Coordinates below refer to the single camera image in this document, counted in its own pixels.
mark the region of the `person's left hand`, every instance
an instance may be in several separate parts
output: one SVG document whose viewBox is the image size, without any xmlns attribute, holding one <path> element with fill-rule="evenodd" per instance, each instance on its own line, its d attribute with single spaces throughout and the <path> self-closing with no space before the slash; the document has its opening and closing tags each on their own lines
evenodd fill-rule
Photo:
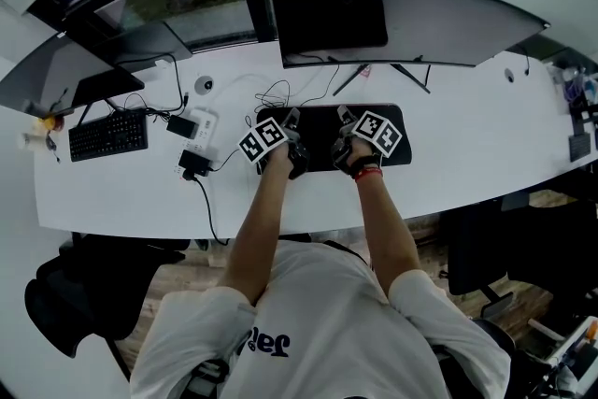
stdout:
<svg viewBox="0 0 598 399">
<path fill-rule="evenodd" d="M 270 151 L 270 156 L 268 157 L 268 166 L 272 165 L 272 167 L 276 168 L 276 170 L 281 170 L 286 173 L 288 177 L 292 171 L 292 161 L 289 160 L 289 143 L 284 142 L 281 145 L 278 145 L 275 149 Z"/>
</svg>

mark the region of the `white t-shirt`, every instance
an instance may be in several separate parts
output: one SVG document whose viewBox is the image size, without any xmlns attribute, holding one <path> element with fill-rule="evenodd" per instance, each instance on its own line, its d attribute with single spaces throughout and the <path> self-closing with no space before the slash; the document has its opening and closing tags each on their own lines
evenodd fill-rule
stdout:
<svg viewBox="0 0 598 399">
<path fill-rule="evenodd" d="M 220 358 L 231 367 L 220 399 L 449 398 L 431 346 L 444 346 L 484 397 L 504 397 L 508 355 L 425 272 L 399 276 L 389 297 L 360 258 L 280 241 L 256 307 L 227 287 L 164 297 L 132 397 L 178 397 L 194 367 Z"/>
</svg>

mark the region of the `shirt sleeve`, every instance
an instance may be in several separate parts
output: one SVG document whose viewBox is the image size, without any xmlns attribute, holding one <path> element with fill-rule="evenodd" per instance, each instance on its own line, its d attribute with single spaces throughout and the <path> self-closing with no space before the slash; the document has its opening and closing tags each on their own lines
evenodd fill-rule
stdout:
<svg viewBox="0 0 598 399">
<path fill-rule="evenodd" d="M 254 319 L 248 299 L 232 288 L 167 294 L 131 374 L 132 399 L 164 399 L 200 363 L 227 360 Z"/>
<path fill-rule="evenodd" d="M 450 352 L 484 397 L 505 397 L 510 357 L 424 271 L 407 271 L 395 279 L 389 300 L 431 346 L 443 346 Z"/>
</svg>

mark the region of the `black and white marker cube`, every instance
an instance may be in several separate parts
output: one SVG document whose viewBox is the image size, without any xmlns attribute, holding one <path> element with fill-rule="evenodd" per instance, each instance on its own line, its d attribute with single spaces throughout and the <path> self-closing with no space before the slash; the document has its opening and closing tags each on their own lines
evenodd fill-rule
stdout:
<svg viewBox="0 0 598 399">
<path fill-rule="evenodd" d="M 288 137 L 278 123 L 270 118 L 261 121 L 254 128 L 243 136 L 238 147 L 245 155 L 248 162 L 256 164 L 270 150 L 275 149 L 281 143 L 287 141 Z"/>
<path fill-rule="evenodd" d="M 390 121 L 369 110 L 355 123 L 352 133 L 369 141 L 386 158 L 392 155 L 403 137 Z"/>
</svg>

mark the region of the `person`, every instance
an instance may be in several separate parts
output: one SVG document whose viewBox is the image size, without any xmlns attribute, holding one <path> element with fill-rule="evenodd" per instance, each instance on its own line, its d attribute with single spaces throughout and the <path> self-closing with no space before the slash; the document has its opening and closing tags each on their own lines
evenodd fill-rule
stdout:
<svg viewBox="0 0 598 399">
<path fill-rule="evenodd" d="M 371 154 L 353 138 L 347 163 Z M 198 365 L 216 361 L 227 373 L 220 399 L 449 398 L 438 349 L 479 397 L 505 396 L 508 355 L 421 270 L 381 171 L 363 167 L 356 186 L 373 270 L 345 250 L 278 240 L 292 170 L 281 145 L 218 286 L 164 297 L 131 376 L 134 399 L 208 397 L 185 394 L 208 376 Z"/>
</svg>

